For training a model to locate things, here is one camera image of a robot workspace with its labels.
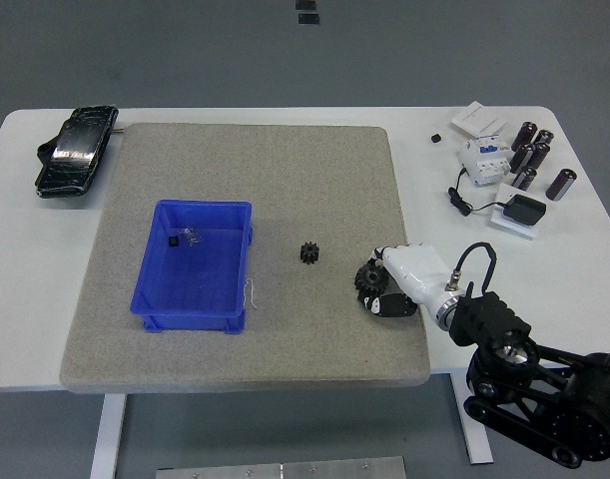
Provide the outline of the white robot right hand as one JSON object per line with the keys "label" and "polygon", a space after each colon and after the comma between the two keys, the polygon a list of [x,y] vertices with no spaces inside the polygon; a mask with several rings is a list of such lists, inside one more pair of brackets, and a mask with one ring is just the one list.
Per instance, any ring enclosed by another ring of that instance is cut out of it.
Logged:
{"label": "white robot right hand", "polygon": [[446,330],[454,317],[460,271],[451,271],[430,245],[377,248],[356,273],[358,301],[380,317],[412,316],[424,306],[433,321]]}

